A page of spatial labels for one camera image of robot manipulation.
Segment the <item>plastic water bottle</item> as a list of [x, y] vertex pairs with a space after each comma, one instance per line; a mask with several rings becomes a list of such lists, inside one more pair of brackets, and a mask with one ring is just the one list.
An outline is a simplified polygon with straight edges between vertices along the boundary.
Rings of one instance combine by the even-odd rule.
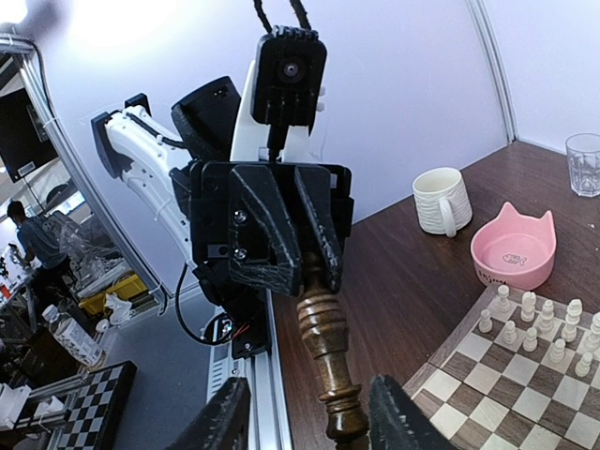
[[42, 317], [49, 324], [54, 339], [81, 365], [94, 370], [103, 364], [103, 349], [68, 313], [49, 305], [43, 310]]

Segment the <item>tall dark chess piece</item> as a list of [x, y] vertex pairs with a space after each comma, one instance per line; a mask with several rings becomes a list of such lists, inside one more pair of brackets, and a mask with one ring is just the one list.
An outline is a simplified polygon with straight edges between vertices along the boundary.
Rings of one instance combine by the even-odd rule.
[[326, 287], [324, 263], [303, 257], [304, 291], [296, 306], [301, 338], [320, 372], [319, 401], [327, 413], [325, 434], [337, 449], [368, 448], [368, 416], [347, 363], [349, 327], [336, 296]]

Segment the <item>cream ceramic mug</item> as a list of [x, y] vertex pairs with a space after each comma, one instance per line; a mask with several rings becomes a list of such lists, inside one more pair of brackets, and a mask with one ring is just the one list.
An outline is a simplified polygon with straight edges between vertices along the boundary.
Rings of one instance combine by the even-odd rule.
[[412, 182], [420, 228], [430, 234], [454, 238], [473, 218], [473, 210], [460, 170], [441, 167], [424, 172]]

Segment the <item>left aluminium frame post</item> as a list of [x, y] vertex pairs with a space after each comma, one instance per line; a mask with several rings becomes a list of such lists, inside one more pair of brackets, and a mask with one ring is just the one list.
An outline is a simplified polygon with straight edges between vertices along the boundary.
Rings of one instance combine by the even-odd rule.
[[503, 64], [503, 58], [492, 27], [491, 19], [488, 15], [488, 10], [485, 2], [481, 0], [466, 0], [465, 3], [472, 16], [474, 28], [479, 36], [487, 59], [487, 64], [501, 109], [506, 139], [509, 143], [512, 143], [518, 139], [518, 123], [507, 74]]

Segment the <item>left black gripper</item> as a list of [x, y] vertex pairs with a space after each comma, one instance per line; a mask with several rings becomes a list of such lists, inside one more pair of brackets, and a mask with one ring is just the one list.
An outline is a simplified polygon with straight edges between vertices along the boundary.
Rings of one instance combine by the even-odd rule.
[[240, 102], [224, 76], [172, 106], [192, 159], [170, 177], [189, 221], [193, 274], [204, 295], [231, 318], [252, 319], [260, 289], [300, 293], [303, 264], [324, 288], [339, 292], [352, 173], [332, 164], [231, 162]]

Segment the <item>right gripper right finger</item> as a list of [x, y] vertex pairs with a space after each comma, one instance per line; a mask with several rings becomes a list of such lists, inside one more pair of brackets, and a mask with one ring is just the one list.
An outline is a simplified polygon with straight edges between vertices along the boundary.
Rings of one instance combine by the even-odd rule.
[[377, 375], [369, 389], [370, 446], [384, 450], [443, 450], [453, 444], [437, 430], [389, 375]]

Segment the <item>folded chess board outside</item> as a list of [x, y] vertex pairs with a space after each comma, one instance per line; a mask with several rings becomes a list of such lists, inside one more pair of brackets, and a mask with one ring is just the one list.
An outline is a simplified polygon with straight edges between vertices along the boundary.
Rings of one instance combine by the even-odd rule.
[[[126, 361], [36, 389], [14, 429], [48, 433], [50, 449], [112, 449], [136, 373], [135, 364]], [[50, 398], [63, 406], [35, 417], [34, 403]]]

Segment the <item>white chess piece tall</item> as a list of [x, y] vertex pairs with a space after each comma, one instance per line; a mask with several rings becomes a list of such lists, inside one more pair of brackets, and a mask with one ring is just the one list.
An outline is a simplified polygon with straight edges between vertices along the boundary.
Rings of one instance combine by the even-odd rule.
[[572, 342], [577, 336], [577, 326], [583, 312], [582, 301], [578, 298], [569, 302], [566, 308], [565, 324], [561, 332], [561, 338], [566, 342]]

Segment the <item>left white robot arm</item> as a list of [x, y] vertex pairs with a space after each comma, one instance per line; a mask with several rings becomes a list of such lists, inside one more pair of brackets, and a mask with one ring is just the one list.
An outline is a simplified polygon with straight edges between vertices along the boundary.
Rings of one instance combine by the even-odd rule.
[[157, 214], [206, 298], [236, 323], [258, 311], [258, 293], [333, 302], [352, 226], [351, 172], [338, 165], [229, 161], [198, 123], [207, 101], [230, 121], [240, 95], [228, 78], [176, 104], [177, 141], [146, 110], [145, 95], [92, 122], [98, 154]]

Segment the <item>person in background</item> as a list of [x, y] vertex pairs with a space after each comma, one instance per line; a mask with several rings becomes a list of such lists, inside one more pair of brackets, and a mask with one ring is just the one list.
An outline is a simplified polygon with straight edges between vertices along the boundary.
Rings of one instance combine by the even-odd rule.
[[11, 201], [7, 206], [7, 216], [17, 226], [17, 238], [24, 250], [23, 264], [29, 265], [34, 259], [41, 262], [32, 288], [39, 301], [48, 306], [56, 304], [50, 286], [56, 286], [68, 294], [68, 287], [62, 274], [69, 269], [70, 258], [60, 250], [56, 238], [44, 230], [44, 220], [39, 216], [28, 217], [20, 201]]

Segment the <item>clear drinking glass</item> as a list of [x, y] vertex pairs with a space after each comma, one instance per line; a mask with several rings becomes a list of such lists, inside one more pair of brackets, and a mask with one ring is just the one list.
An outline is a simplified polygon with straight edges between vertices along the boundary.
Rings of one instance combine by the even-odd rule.
[[579, 197], [599, 195], [599, 135], [579, 133], [565, 141], [571, 189]]

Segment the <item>pink cat-ear bowl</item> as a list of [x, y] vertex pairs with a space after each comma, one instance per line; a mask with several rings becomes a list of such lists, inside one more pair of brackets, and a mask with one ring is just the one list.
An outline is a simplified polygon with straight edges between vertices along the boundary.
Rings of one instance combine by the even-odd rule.
[[474, 272], [484, 285], [505, 284], [522, 291], [533, 291], [548, 280], [556, 250], [552, 212], [527, 216], [510, 202], [471, 241]]

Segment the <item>wooden chess board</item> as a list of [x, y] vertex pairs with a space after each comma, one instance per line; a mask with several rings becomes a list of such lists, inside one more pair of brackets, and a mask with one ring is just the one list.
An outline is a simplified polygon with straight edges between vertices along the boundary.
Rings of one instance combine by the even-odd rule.
[[[554, 301], [554, 326], [520, 319], [523, 291], [510, 288], [510, 310], [496, 310], [489, 286], [405, 390], [458, 449], [596, 449], [599, 446], [599, 349], [584, 352], [593, 315], [582, 312], [577, 336], [561, 338], [568, 304]], [[493, 328], [478, 330], [481, 311]]]

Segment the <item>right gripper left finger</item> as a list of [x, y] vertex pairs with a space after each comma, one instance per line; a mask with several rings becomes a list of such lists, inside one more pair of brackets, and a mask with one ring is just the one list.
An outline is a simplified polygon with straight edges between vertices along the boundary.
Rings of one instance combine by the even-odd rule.
[[248, 449], [250, 400], [248, 380], [229, 378], [166, 449]]

